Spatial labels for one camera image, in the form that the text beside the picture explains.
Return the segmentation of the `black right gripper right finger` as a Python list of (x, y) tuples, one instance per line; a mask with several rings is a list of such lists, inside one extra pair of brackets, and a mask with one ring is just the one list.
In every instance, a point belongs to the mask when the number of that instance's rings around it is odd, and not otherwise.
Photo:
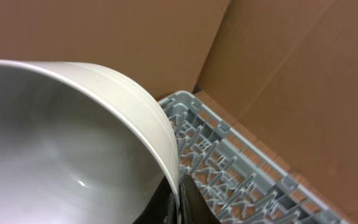
[(179, 187), (182, 224), (221, 224), (190, 175), (182, 176)]

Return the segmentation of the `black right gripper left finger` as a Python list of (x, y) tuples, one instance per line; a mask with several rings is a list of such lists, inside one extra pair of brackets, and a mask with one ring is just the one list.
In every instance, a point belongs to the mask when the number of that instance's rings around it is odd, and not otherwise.
[(177, 208), (170, 184), (164, 177), (147, 206), (133, 224), (176, 224)]

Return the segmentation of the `grey-green bowl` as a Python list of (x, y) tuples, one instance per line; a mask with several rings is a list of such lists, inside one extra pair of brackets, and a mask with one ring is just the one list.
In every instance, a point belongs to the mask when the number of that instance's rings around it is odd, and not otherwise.
[(0, 60), (0, 223), (132, 223), (164, 177), (178, 212), (177, 140), (134, 80)]

